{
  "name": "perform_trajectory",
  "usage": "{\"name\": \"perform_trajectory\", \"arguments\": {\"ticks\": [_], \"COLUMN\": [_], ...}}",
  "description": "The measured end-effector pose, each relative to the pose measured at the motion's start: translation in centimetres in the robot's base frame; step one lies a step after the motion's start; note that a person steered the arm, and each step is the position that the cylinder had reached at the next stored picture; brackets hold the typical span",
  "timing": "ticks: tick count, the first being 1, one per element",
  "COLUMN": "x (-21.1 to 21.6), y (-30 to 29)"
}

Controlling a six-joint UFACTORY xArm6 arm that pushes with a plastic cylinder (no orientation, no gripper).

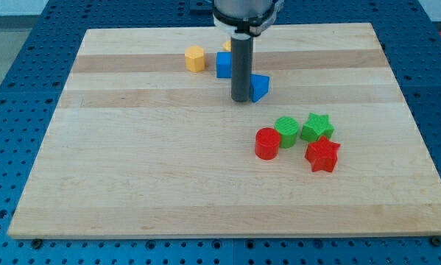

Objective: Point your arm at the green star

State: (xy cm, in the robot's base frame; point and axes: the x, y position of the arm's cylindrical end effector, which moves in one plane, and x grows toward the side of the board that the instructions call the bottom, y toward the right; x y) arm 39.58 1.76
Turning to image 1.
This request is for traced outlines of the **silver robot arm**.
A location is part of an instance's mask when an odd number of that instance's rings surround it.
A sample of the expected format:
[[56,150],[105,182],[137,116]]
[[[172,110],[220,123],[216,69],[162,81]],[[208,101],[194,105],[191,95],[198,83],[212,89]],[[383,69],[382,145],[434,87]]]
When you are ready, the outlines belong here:
[[283,5],[284,0],[215,0],[214,25],[238,40],[255,38],[275,23]]

